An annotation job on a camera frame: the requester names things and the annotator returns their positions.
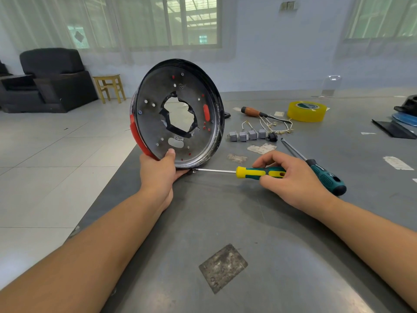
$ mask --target hand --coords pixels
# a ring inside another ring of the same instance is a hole
[[[188,169],[175,171],[175,150],[169,148],[165,157],[157,161],[145,154],[141,161],[141,189],[140,192],[150,195],[162,211],[171,203],[173,198],[172,184]]]
[[[317,217],[321,209],[326,208],[337,200],[319,181],[313,170],[304,160],[271,151],[259,157],[253,168],[265,168],[267,165],[282,166],[284,178],[262,176],[261,185],[278,194],[285,202],[304,211],[310,216]]]

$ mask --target gray tabletop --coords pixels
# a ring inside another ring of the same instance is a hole
[[[234,107],[286,111],[290,100],[224,102],[232,114],[223,141],[205,168],[234,170],[259,156],[229,142],[245,115]],[[417,167],[417,141],[391,138],[371,119],[387,120],[393,98],[320,100],[330,107],[321,123],[295,122],[284,137],[308,158],[342,178],[343,200],[417,229],[415,171],[396,170],[394,156]],[[256,130],[260,125],[249,119]],[[277,150],[289,153],[277,142]],[[136,146],[80,221],[90,225],[140,187]],[[247,157],[243,163],[228,159]],[[232,244],[247,267],[214,294],[199,269]],[[413,312],[367,265],[320,222],[251,179],[197,172],[174,184],[174,199],[129,263],[103,312]]]

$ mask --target forearm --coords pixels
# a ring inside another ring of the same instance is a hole
[[[417,310],[417,233],[342,200],[319,219]]]
[[[98,312],[159,218],[138,192],[0,292],[2,312]]]

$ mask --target black circular metal disc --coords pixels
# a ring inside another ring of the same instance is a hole
[[[170,97],[188,104],[188,112],[194,115],[188,131],[171,125],[165,109]],[[222,141],[224,108],[220,94],[210,77],[186,60],[165,60],[149,70],[132,98],[131,113],[140,138],[156,158],[162,159],[169,148],[175,149],[177,168],[200,166]],[[172,138],[184,146],[173,147],[169,144]]]

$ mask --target screwdriver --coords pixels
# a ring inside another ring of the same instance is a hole
[[[334,174],[328,172],[323,167],[319,166],[314,159],[307,159],[298,150],[291,146],[284,138],[281,138],[281,142],[291,148],[298,156],[303,158],[307,165],[314,171],[317,178],[324,187],[336,196],[341,196],[346,193],[346,186],[342,180],[336,177]]]
[[[242,113],[244,113],[247,116],[254,116],[254,117],[264,117],[264,118],[273,118],[274,120],[280,120],[282,122],[286,122],[291,124],[289,120],[283,120],[281,118],[276,118],[275,116],[260,112],[258,110],[255,110],[254,108],[250,108],[248,106],[243,106],[240,110]]]
[[[237,167],[236,171],[233,170],[213,170],[213,169],[203,169],[203,168],[194,168],[193,170],[199,171],[211,171],[211,172],[222,172],[222,173],[235,173],[238,178],[250,178],[259,180],[264,175],[269,175],[274,178],[284,178],[285,169],[282,167],[270,167],[270,168],[245,168]]]

